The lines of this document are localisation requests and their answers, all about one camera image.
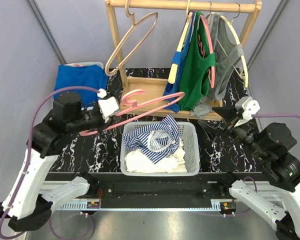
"pink hanger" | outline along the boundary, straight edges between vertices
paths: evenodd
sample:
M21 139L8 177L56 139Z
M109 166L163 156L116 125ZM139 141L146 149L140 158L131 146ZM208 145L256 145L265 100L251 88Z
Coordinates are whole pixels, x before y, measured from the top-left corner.
M144 102L142 102L141 104L138 104L138 103L137 103L137 100L129 101L129 98L130 98L130 97L135 96L135 95L143 95L143 94L145 94L145 92L146 92L146 91L143 90L143 89L136 89L136 90L132 90L132 91L128 92L127 94L125 94L125 95L122 97L122 99L121 99L121 103L122 103L123 105L131 106L131 107L129 107L128 109L123 110L123 111L117 113L116 116L119 117L119 116L121 116L121 115L123 115L123 114L127 114L128 112L130 112L130 111L132 111L132 110L135 110L135 109L138 109L138 108L142 108L142 107L144 107L144 106L146 106L146 105L153 104L153 103L156 103L156 102L159 102L159 101L162 101L162 100L171 99L171 98L175 98L175 97L178 97L178 98L175 99L175 100L173 100L173 101L171 101L171 102L169 102L169 103L167 103L167 104L164 104L164 105L159 106L159 107L157 107L157 108L155 108L155 109L152 109L152 110L150 110L150 111L147 111L147 112L145 112L145 113L142 113L142 114L140 114L140 115L138 115L138 116L135 116L135 117L130 118L130 119L128 119L128 120L125 120L125 121L119 122L119 123L117 123L117 124L111 125L111 126L107 127L107 128L106 128L105 130L103 130L103 131L107 131L107 130L110 130L110 129L114 129L114 128L119 127L119 126L121 126L121 125L130 123L130 122L132 122L132 121L134 121L134 120L137 120L137 119L139 119L139 118L142 118L142 117L144 117L144 116L147 116L147 115L149 115L149 114L152 114L152 113L154 113L154 112L156 112L156 111L158 111L158 110L160 110L160 109L164 109L164 108L166 108L166 107L168 107L168 106L170 106L170 105L172 105L172 104L174 104L174 103L180 101L180 100L185 96L185 93L184 93L183 91L180 91L180 92L176 92L176 93L169 94L169 95L166 95L166 96L157 97L157 98L151 99L151 100L149 100L149 101L144 101ZM91 136L91 135L94 135L94 134L97 134L97 133L98 133L98 131L91 131L91 132L88 132L88 131L90 131L90 130L81 131L81 132L80 132L80 136Z
M205 51L205 48L204 48L204 46L202 44L202 41L200 41L200 40L201 40L201 37L198 34L198 45L200 47L200 53L202 55L202 58L205 58L206 57L206 51ZM208 69L208 78L209 78L209 81L211 83L211 70L210 69Z
M204 29L205 29L205 32L206 32L206 38L208 40L208 45L209 45L209 52L210 52L210 54L212 54L214 52L214 48L213 48L211 35L210 35L210 30L209 30L207 21L206 21L205 17L202 14L200 15L200 19L203 23L203 26L204 26ZM210 71L210 69L208 69L208 71L209 71L209 81L210 81L210 84L211 84L211 88L213 89L215 87L216 67L211 66L211 71Z

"robotic arm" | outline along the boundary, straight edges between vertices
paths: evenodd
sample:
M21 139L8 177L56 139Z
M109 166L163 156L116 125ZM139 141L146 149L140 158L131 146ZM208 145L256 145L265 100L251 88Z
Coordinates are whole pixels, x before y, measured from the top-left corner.
M280 240L299 240L300 161L288 152L297 141L284 123L271 123L257 134L247 122L259 108L257 101L244 97L234 108L212 109L225 120L220 134L234 138L262 162L261 171L280 194L287 209L271 204L231 173L219 184L266 220Z
M55 99L49 114L33 128L28 171L20 171L10 194L0 202L0 218L8 209L8 225L15 232L38 230L65 203L79 196L94 198L98 195L99 181L87 172L82 172L59 188L40 194L40 188L52 165L62 149L71 143L71 135L89 129L106 129L120 110L117 100L109 96L100 99L92 110L82 110L81 105L78 93L63 93ZM287 209L268 202L233 173L220 179L216 189L222 189L223 196L232 196L254 210L276 230L280 240L300 240L300 162L288 152L297 141L282 123L272 123L257 134L248 125L248 121L259 109L258 102L250 97L242 98L234 108L213 108L224 118L220 134L234 138L262 162L261 171L280 193ZM22 170L26 164L27 151ZM24 179L13 207L9 207L22 176Z
M65 92L53 102L52 110L41 123L33 128L30 166L25 167L28 150L25 152L22 170L8 197L0 202L0 218L9 208L9 202L24 175L22 184L9 209L9 227L15 232L34 231L41 228L52 213L68 201L79 196L91 198L98 195L98 180L82 172L71 182L50 192L39 194L41 186L62 149L71 143L71 135L84 130L99 131L107 128L120 107L114 97L106 96L92 110L83 109L80 94Z

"blue towel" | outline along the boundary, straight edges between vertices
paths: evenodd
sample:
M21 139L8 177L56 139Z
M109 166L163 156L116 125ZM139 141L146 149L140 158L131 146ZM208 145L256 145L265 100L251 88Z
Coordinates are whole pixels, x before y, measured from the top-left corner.
M180 144L178 124L171 114L160 123L136 128L123 135L128 150L140 149L154 164L175 153Z
M185 66L185 62L186 62L186 56L187 56L187 53L188 53L188 48L189 48L189 44L190 44L190 40L191 40L191 36L192 36L192 28L193 28L195 15L196 15L196 13L193 12L193 15L192 15L192 18L191 18L191 25L189 27L188 35L186 37L183 49L181 50L181 52L176 51L174 56L173 56L173 59L172 59L172 63L178 65L178 70L176 72L176 78L175 78L174 84L171 84L171 83L166 84L163 96L166 96L166 95L169 95L169 94L175 94L175 93L178 92L180 79L181 79L182 72L184 70L184 66ZM177 99L177 98L172 97L172 98L166 99L166 101L172 102L175 99ZM170 106L167 106L164 109L172 110L175 113L180 111L180 107L177 103L174 103Z
M65 66L60 65L58 75L56 76L54 90L72 86L85 86L94 89L106 89L108 76L105 71L97 66ZM88 90L75 90L81 95L84 106L98 101L98 96L95 92Z

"beige hanger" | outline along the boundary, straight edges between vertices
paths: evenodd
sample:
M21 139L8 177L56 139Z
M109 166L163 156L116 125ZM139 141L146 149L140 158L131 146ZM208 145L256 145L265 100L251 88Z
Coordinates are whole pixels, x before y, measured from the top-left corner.
M238 5L239 5L239 14L240 14L240 11L241 11L241 5L240 5L239 3L238 3ZM206 16L206 19L209 19L209 16L210 16L210 15L213 15L213 14L215 14L215 12L210 12L210 13ZM231 33L232 33L232 35L233 35L233 37L234 37L235 43L236 43L237 45L240 44L240 40L239 40L239 37L238 37L238 35L237 35L237 33L236 33L236 30L235 30L234 27L232 26L232 22L234 21L235 18L237 18L237 17L239 16L239 14L238 14L236 17L234 17L234 18L232 19L231 22L229 22L229 20L228 20L225 16L223 16L223 15L220 17L222 20L224 20L224 22L225 22L225 23L228 25L228 27L230 28L230 31L231 31ZM220 47L222 48L224 54L225 54L226 56L228 56L228 54L226 53L224 47L221 45L219 39L216 38L216 40L217 40L217 42L219 43ZM248 83L249 83L249 76L248 76L247 63L246 63L246 59L245 59L245 56L244 56L244 55L241 56L240 58L241 58L241 61L242 61L243 71L242 71L241 73L239 73L238 70L237 70L237 68L236 68L234 65L233 65L233 68L234 68L234 70L236 71L236 73L238 74L238 76L239 76L242 80L244 80L244 86L247 88L247 87L248 87Z
M126 32L126 34L123 36L123 38L121 39L121 41L119 42L118 46L116 46L115 50L113 51L113 53L111 54L108 62L105 65L104 71L105 74L107 74L108 76L112 76L113 74L115 74L116 71L119 70L119 68L126 63L126 61L128 61L128 59L134 54L134 52L138 49L138 47L140 47L140 45L143 43L143 41L148 37L148 35L151 33L151 31L154 29L157 20L158 20L158 12L151 12L147 15L145 15L143 18L141 18L139 21L136 22L135 19L135 13L130 13L129 12L129 5L130 5L131 0L126 0L125 2L125 15L130 18L132 20L132 24L130 29ZM151 18L152 16L155 16L155 20L153 25L151 26L150 30L144 35L144 37L141 39L141 41L134 47L134 49L132 49L132 51L118 64L118 66L113 69L112 71L109 70L110 68L110 64L113 62L113 60L115 59L116 55L118 54L118 52L120 51L120 49L122 48L123 44L125 43L125 41L127 40L127 38L130 36L130 34L135 30L135 28L141 24L143 21L145 21L148 18Z
M181 34L181 38L179 41L179 44L176 48L177 52L181 52L182 51L182 46L184 45L185 39L186 39L186 35L187 35L187 31L189 29L190 26L190 22L191 22L191 18L193 13L189 12L189 4L190 4L191 0L188 0L188 3L186 5L186 10L185 10L185 15L186 15L186 22ZM170 84L174 84L177 78L177 72L178 72L178 64L172 63L171 65L171 69L170 69L170 73L169 73L169 77L168 77L168 82Z

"wooden clothing rack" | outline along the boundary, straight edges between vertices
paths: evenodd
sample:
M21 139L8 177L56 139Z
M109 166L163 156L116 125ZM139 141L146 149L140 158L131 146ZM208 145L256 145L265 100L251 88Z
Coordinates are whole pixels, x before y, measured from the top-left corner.
M113 38L114 48L116 48L120 42L120 36L118 31L118 23L116 18L115 8L124 8L127 0L105 0L106 11L109 19L111 34ZM165 10L186 10L187 1L175 1L175 0L131 0L130 8L139 9L165 9ZM216 3L216 2L196 2L191 1L188 9L193 11L203 12L224 12L224 13L240 13L248 14L243 29L239 35L239 40L242 47L245 46L247 39L254 27L259 12L262 7L262 0L254 0L251 4L238 3ZM122 50L120 49L116 55L118 62L120 63L124 57ZM126 68L123 65L119 68L121 81L123 85L123 94L135 89L144 89L144 95L137 95L132 97L131 100L137 100L138 103L142 103L154 98L161 97L167 84L167 79L161 78L145 78L145 77L127 77ZM143 114L149 110L155 109L159 106L166 104L166 101L159 101L153 104L147 105L135 109L130 112L131 114ZM222 100L208 102L209 105L215 107L222 107ZM120 106L122 110L129 108L129 106ZM167 114L172 114L175 118L184 119L198 119L196 116L191 116L189 111L179 111L175 113L171 110L161 109L154 113L152 116L166 117ZM215 112L211 112L204 117L205 120L220 121L222 118Z

